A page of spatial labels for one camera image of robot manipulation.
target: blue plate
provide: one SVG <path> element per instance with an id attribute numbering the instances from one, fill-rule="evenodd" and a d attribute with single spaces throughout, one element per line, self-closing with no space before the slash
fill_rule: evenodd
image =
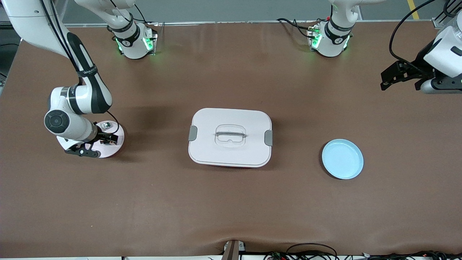
<path id="1" fill-rule="evenodd" d="M 354 143 L 345 139 L 335 139 L 324 146 L 322 163 L 334 177 L 348 180 L 359 175 L 363 169 L 364 158 Z"/>

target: brown tabletop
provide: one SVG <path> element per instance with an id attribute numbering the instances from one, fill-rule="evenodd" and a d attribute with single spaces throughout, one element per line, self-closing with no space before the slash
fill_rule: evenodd
<path id="1" fill-rule="evenodd" d="M 66 58 L 21 43 L 0 98 L 1 256 L 217 254 L 229 239 L 248 251 L 462 251 L 462 96 L 424 95 L 413 82 L 380 90 L 395 25 L 358 23 L 336 58 L 280 24 L 165 27 L 157 55 L 141 60 L 120 56 L 105 28 L 71 29 L 128 133 L 111 159 L 67 155 L 45 129 L 51 90 L 77 77 Z M 405 23 L 395 52 L 413 59 L 435 34 L 431 22 Z M 267 113 L 270 162 L 194 163 L 188 131 L 204 107 Z M 352 180 L 320 164 L 336 138 L 363 152 Z"/>

